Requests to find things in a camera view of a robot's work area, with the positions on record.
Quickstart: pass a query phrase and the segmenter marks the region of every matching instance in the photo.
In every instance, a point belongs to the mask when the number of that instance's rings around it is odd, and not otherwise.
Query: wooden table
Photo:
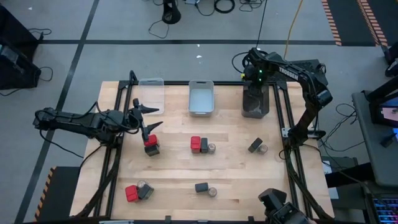
[[[113,109],[117,87],[118,82],[103,82],[98,98],[102,110]],[[302,89],[298,83],[288,83],[288,87],[297,122],[305,110]],[[132,99],[137,97],[137,88],[133,87]],[[153,132],[160,140],[159,155],[149,157],[144,152],[141,134],[125,135],[111,218],[163,220],[171,215],[173,220],[247,221],[248,216],[253,216],[256,221],[264,220],[265,207],[257,198],[262,191],[283,190],[290,200],[285,163],[278,157],[282,141],[273,90],[270,90],[270,112],[262,119],[242,117],[241,86],[215,86],[215,111],[210,118],[189,115],[188,94],[187,85],[165,86],[164,113],[144,116],[146,124],[164,122]],[[283,94],[281,91],[279,94],[288,127]],[[215,154],[192,154],[191,136],[207,137],[216,144]],[[269,148],[265,155],[247,150],[257,137]],[[306,144],[316,146],[315,140],[308,140]],[[85,156],[97,147],[96,140],[89,140]],[[334,216],[319,153],[308,146],[301,147],[300,151],[309,191],[323,209]],[[98,188],[104,152],[104,148],[100,149],[84,164],[71,215],[77,214]],[[124,189],[138,180],[146,180],[155,192],[146,201],[128,203]],[[217,188],[218,195],[211,198],[195,193],[194,185],[201,182]],[[297,192],[304,212],[298,188]],[[101,214],[107,198],[108,190],[103,195]]]

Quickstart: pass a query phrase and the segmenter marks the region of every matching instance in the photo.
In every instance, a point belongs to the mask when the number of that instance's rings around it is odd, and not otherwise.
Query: concrete floor
[[[80,40],[92,5],[96,0],[0,0],[27,28],[50,28],[47,40]],[[262,28],[262,40],[285,40],[299,1],[269,1]],[[211,10],[212,1],[203,0],[201,10]],[[255,40],[262,10],[201,16],[190,5],[180,1],[182,20],[170,26],[169,40]],[[157,40],[148,34],[151,23],[158,21],[162,7],[152,1],[99,0],[88,40]],[[153,32],[164,34],[165,24],[157,24]],[[306,0],[298,15],[291,40],[333,40],[321,2]],[[13,223],[30,181],[43,140],[34,129],[34,111],[56,107],[65,79],[76,57],[76,44],[42,44],[34,63],[54,69],[50,83],[40,82],[32,90],[21,90],[0,98],[0,194],[7,206],[0,210],[1,223]],[[231,66],[233,55],[247,51],[245,44],[86,44],[74,72],[64,111],[84,113],[97,99],[101,82],[126,80],[130,70],[138,78],[161,77],[164,80],[231,80],[240,74]],[[283,54],[284,45],[259,45],[262,50]],[[343,118],[335,112],[339,103],[351,103],[351,93],[372,90],[387,81],[386,64],[377,47],[339,47],[335,45],[290,45],[287,60],[317,58],[327,65],[326,75],[334,100],[320,112],[320,127],[329,132]],[[344,124],[330,139],[335,149],[361,142],[358,123]],[[56,131],[53,141],[83,155],[87,139],[77,134]],[[357,157],[367,162],[364,145],[332,156]],[[78,166],[81,159],[51,146],[25,216],[32,221],[52,166]]]

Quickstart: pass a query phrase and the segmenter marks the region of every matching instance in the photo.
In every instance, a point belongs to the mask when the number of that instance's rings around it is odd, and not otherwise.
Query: red block
[[[148,141],[144,142],[145,146],[154,146],[157,144],[157,137],[155,134],[148,136]]]
[[[135,202],[138,200],[137,186],[132,185],[126,187],[126,198],[128,202]]]
[[[199,136],[191,137],[191,150],[192,150],[192,153],[200,153],[200,137]]]

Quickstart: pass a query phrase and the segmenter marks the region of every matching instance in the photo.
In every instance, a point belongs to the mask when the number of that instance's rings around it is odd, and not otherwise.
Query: yellow cable
[[[285,59],[286,54],[287,54],[287,47],[289,46],[290,34],[292,33],[294,22],[296,21],[297,15],[299,14],[299,11],[300,11],[300,8],[301,8],[302,4],[303,4],[303,0],[300,1],[300,4],[298,5],[297,11],[296,11],[296,15],[294,15],[294,19],[293,19],[292,25],[290,26],[289,34],[288,34],[287,40],[286,40],[284,59]]]

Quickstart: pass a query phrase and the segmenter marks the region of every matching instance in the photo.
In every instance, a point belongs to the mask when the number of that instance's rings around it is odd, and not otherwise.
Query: gray plastic bin
[[[189,82],[189,106],[191,116],[211,116],[214,110],[214,83],[211,80]]]

